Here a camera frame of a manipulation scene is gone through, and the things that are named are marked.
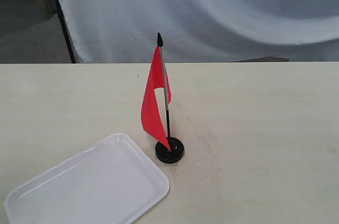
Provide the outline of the red flag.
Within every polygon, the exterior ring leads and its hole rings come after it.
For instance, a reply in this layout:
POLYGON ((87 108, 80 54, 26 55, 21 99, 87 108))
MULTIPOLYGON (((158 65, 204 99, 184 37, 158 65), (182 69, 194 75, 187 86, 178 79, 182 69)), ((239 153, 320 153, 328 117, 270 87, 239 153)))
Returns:
POLYGON ((171 102, 172 94, 168 81, 168 75, 163 58, 162 47, 163 39, 161 34, 157 34, 157 47, 155 49, 150 71, 145 88, 144 98, 141 106, 141 124, 144 131, 158 140, 167 150, 170 150, 168 142, 169 135, 165 133, 164 126, 160 118, 160 112, 156 99, 155 90, 162 88, 165 97, 165 109, 171 102))

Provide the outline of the white backdrop cloth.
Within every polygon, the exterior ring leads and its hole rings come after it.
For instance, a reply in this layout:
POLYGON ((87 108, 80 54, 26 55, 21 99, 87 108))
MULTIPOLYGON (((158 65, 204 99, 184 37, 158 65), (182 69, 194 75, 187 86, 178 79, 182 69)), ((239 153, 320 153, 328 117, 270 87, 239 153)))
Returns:
POLYGON ((86 63, 338 60, 338 0, 59 0, 86 63))

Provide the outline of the white plastic tray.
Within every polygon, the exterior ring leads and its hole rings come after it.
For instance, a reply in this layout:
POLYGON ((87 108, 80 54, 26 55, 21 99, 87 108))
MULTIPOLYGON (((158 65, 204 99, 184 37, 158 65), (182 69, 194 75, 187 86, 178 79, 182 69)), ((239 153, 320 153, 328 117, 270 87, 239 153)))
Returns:
POLYGON ((132 223, 169 192, 167 176, 115 133, 12 190, 10 223, 132 223))

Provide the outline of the black stand pole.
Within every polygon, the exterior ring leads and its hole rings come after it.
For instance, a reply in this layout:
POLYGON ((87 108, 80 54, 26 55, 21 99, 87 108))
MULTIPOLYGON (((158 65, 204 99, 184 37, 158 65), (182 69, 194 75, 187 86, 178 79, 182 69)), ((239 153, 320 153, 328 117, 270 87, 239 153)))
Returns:
POLYGON ((74 54, 74 51, 73 51, 72 42, 71 42, 71 38, 70 38, 70 35, 69 35, 69 32, 68 32, 64 13, 62 11, 59 0, 55 0, 55 4, 56 4, 56 13, 57 13, 57 16, 59 18, 61 30, 62 30, 62 33, 63 33, 63 36, 64 36, 64 40, 65 40, 65 44, 66 44, 66 47, 67 47, 67 50, 68 50, 70 61, 71 61, 72 64, 75 64, 76 63, 76 57, 75 57, 75 54, 74 54))

